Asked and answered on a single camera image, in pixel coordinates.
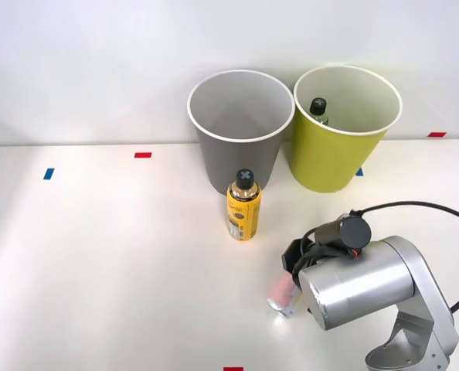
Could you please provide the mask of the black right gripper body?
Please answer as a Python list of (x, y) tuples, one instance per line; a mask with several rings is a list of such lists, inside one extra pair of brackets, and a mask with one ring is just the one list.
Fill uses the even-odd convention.
[(301, 256), (315, 247), (313, 240), (307, 239), (304, 247), (301, 247), (301, 239), (294, 239), (288, 245), (287, 249), (281, 255), (283, 269), (292, 275), (293, 279), (297, 279), (298, 275), (293, 273), (294, 266), (299, 261)]

